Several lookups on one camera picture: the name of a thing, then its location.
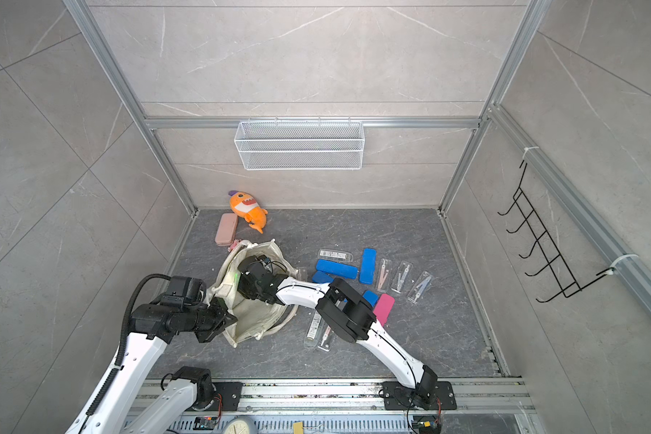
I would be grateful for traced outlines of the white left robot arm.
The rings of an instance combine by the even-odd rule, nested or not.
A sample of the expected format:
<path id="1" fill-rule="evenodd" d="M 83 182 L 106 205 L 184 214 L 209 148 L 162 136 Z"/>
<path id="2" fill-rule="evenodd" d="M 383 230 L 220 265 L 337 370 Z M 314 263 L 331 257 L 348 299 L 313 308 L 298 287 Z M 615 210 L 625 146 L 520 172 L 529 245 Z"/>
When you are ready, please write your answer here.
<path id="1" fill-rule="evenodd" d="M 184 367 L 172 374 L 162 396 L 124 428 L 137 393 L 175 336 L 192 333 L 198 342 L 209 343 L 238 321 L 223 300 L 205 302 L 205 293 L 198 278 L 160 273 L 142 278 L 125 308 L 118 350 L 69 433 L 163 433 L 184 410 L 212 404 L 216 393 L 210 372 Z"/>

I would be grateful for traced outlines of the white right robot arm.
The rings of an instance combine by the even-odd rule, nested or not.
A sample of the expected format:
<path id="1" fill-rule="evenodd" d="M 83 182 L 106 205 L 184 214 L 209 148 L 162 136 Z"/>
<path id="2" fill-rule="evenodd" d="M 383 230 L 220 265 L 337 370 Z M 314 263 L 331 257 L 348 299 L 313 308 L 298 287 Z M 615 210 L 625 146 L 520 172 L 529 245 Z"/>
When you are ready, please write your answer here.
<path id="1" fill-rule="evenodd" d="M 373 306 L 347 282 L 341 278 L 322 284 L 297 280 L 284 265 L 264 255 L 242 260 L 238 271 L 238 291 L 244 298 L 316 309 L 338 337 L 370 351 L 408 392 L 406 407 L 428 410 L 437 404 L 437 374 L 388 334 Z"/>

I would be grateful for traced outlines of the clear labelled compass case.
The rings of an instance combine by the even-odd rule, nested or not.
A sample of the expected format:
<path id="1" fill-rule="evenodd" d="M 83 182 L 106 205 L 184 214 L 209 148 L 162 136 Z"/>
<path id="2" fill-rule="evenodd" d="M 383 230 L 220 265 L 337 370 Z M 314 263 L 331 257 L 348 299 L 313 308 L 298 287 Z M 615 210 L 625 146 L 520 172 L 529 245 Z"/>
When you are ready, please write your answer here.
<path id="1" fill-rule="evenodd" d="M 331 260 L 345 263 L 354 261 L 354 255 L 352 255 L 352 253 L 332 249 L 320 249 L 318 251 L 318 258 L 320 260 Z"/>

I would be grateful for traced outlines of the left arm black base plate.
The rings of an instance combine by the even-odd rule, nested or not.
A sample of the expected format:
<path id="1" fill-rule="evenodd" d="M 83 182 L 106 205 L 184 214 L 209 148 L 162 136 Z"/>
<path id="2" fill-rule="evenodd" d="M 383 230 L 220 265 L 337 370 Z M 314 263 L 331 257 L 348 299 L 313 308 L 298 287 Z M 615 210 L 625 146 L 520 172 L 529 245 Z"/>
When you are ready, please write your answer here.
<path id="1" fill-rule="evenodd" d="M 236 412 L 242 397 L 243 383 L 219 382 L 213 386 L 200 385 L 192 409 L 196 412 Z"/>

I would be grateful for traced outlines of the blue compass set case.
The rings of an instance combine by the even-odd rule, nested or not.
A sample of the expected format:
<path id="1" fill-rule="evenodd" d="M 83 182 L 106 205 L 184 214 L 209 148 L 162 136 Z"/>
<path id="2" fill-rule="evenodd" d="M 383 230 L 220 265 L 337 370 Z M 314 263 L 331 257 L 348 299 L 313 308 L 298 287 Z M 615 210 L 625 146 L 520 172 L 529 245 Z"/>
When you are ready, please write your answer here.
<path id="1" fill-rule="evenodd" d="M 371 248 L 363 250 L 359 271 L 359 281 L 365 285 L 373 285 L 375 278 L 377 251 Z"/>

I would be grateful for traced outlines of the clear case white label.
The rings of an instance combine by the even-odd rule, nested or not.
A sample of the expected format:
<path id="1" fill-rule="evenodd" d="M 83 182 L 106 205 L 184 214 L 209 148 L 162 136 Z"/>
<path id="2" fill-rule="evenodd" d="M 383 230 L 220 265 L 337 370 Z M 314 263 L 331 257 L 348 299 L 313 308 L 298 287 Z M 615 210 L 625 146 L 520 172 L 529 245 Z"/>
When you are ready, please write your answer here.
<path id="1" fill-rule="evenodd" d="M 315 311 L 309 325 L 309 330 L 307 331 L 306 337 L 304 339 L 304 345 L 306 349 L 314 349 L 318 345 L 319 340 L 323 335 L 323 323 L 324 320 L 322 316 Z"/>

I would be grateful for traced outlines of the beige canvas bag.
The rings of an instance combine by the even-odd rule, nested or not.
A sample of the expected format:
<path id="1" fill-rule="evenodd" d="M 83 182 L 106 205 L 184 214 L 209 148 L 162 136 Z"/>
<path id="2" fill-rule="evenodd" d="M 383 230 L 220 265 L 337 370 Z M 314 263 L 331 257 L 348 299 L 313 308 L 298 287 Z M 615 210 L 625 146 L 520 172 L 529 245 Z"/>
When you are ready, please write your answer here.
<path id="1" fill-rule="evenodd" d="M 298 277 L 298 269 L 284 259 L 275 240 L 264 243 L 244 240 L 229 253 L 218 271 L 215 283 L 207 289 L 206 302 L 221 298 L 228 307 L 229 313 L 237 318 L 237 322 L 229 325 L 222 333 L 234 348 L 250 338 L 261 340 L 264 336 L 278 333 L 298 312 L 296 306 L 290 309 L 278 304 L 270 305 L 260 300 L 250 300 L 239 293 L 239 264 L 249 256 L 261 254 L 282 263 L 290 277 Z"/>

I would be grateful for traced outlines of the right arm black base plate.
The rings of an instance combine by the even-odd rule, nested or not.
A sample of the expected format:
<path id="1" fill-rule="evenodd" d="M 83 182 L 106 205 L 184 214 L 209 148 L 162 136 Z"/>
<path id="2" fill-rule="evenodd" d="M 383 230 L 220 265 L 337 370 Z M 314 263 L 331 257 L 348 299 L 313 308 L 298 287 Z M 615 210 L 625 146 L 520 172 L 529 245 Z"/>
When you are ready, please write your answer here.
<path id="1" fill-rule="evenodd" d="M 455 392 L 449 382 L 437 382 L 432 391 L 418 391 L 397 382 L 383 382 L 378 396 L 386 410 L 457 410 Z"/>

